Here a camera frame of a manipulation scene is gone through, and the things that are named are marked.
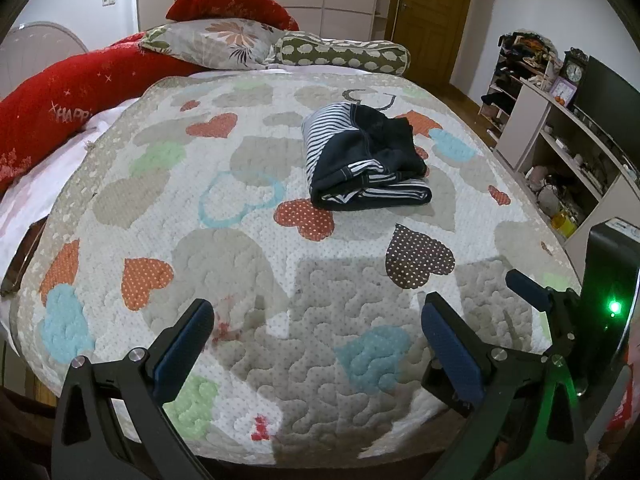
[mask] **blue gripper pad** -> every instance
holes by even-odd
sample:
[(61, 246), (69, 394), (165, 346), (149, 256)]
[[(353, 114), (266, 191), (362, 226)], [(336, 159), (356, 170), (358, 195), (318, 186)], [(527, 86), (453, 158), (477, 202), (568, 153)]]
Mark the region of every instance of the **blue gripper pad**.
[(535, 309), (540, 312), (551, 310), (548, 291), (519, 270), (511, 269), (504, 277), (504, 281), (513, 292)]
[(422, 309), (422, 331), (463, 402), (478, 408), (484, 399), (481, 369), (433, 303)]
[(170, 334), (173, 341), (153, 370), (153, 396), (158, 404), (171, 402), (178, 395), (213, 330), (213, 307), (209, 301), (196, 301), (200, 303), (196, 306), (192, 303), (177, 323), (156, 339), (165, 331), (179, 331), (177, 335)]

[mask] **red cushion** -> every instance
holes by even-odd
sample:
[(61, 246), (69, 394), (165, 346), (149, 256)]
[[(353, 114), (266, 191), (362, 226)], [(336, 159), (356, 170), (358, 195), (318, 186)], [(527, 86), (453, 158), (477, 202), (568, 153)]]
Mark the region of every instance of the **red cushion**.
[(89, 117), (201, 66), (120, 43), (72, 56), (24, 81), (0, 102), (0, 192), (60, 147)]
[(122, 38), (121, 40), (116, 41), (115, 43), (111, 43), (111, 46), (119, 45), (121, 43), (137, 43), (142, 39), (142, 37), (144, 35), (145, 35), (145, 31), (144, 30), (142, 32), (136, 32), (135, 34), (132, 34), (131, 36), (127, 36), (126, 38)]
[(188, 22), (207, 18), (243, 18), (280, 30), (300, 30), (287, 10), (273, 0), (176, 0), (168, 20)]

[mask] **quilted bedspread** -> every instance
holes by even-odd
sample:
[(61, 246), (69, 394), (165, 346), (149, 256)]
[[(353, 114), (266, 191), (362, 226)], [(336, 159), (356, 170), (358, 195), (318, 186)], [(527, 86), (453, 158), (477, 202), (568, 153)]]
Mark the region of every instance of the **quilted bedspread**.
[[(343, 100), (409, 119), (430, 204), (310, 204), (300, 126)], [(420, 387), (425, 293), (439, 291), (487, 342), (548, 346), (545, 321), (504, 284), (512, 267), (577, 288), (514, 180), (411, 82), (168, 78), (90, 146), (62, 191), (22, 282), (18, 342), (59, 394), (76, 354), (121, 359), (205, 298), (214, 331), (164, 406), (194, 452), (287, 467), (390, 462), (444, 447), (458, 428)]]

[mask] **picture frame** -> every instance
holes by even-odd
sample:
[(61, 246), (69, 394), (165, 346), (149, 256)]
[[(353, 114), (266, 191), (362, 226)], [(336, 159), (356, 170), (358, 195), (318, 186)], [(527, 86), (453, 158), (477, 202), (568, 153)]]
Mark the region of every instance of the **picture frame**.
[(577, 90), (578, 87), (576, 85), (568, 82), (563, 77), (557, 77), (551, 86), (551, 90), (549, 90), (549, 95), (551, 95), (559, 105), (567, 108)]

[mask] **white bed sheet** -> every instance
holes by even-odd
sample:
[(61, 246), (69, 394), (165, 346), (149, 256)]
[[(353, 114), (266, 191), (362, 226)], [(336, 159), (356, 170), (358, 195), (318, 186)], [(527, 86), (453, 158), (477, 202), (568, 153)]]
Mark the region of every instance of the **white bed sheet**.
[[(244, 73), (240, 70), (213, 70), (198, 72), (191, 77), (208, 79), (223, 75)], [(270, 64), (257, 73), (335, 73), (367, 74), (363, 70), (341, 66), (286, 66)], [(138, 99), (129, 99), (115, 108), (95, 114), (82, 127), (80, 133), (69, 139), (45, 160), (11, 186), (0, 201), (0, 280), (6, 274), (11, 260), (24, 235), (34, 222), (47, 216), (66, 181), (80, 167), (87, 153), (88, 143), (95, 142), (120, 115)], [(0, 335), (14, 348), (9, 325), (10, 301), (0, 298)]]

